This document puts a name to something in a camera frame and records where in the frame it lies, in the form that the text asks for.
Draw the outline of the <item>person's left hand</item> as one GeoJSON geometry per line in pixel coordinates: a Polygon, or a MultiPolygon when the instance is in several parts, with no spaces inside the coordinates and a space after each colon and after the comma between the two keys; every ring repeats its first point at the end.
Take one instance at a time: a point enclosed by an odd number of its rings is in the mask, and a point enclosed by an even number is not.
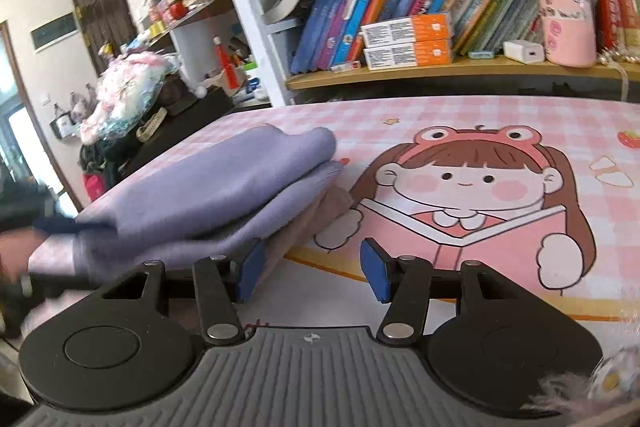
{"type": "Polygon", "coordinates": [[[32,254],[47,240],[34,228],[16,229],[0,235],[1,280],[13,282],[28,272],[32,254]]]}

